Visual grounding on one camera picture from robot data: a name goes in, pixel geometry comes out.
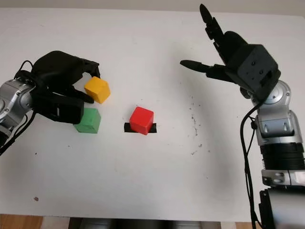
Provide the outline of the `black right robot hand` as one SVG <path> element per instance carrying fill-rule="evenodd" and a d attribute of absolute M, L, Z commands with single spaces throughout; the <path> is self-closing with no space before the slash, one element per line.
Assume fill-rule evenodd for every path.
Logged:
<path fill-rule="evenodd" d="M 208 78 L 233 83 L 234 81 L 225 72 L 226 66 L 239 48 L 247 44 L 247 42 L 236 32 L 223 32 L 216 18 L 212 17 L 203 4 L 200 5 L 199 9 L 203 22 L 206 24 L 205 31 L 209 39 L 213 40 L 213 45 L 224 65 L 214 64 L 213 66 L 208 66 L 191 60 L 181 60 L 180 64 L 193 71 L 204 73 Z"/>

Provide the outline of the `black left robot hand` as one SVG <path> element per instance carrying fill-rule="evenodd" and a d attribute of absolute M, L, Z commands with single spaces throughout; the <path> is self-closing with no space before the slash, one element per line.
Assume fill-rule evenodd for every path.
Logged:
<path fill-rule="evenodd" d="M 34 63 L 31 73 L 54 93 L 94 103 L 92 97 L 75 89 L 73 85 L 83 77 L 83 73 L 100 78 L 97 62 L 62 51 L 51 51 Z"/>

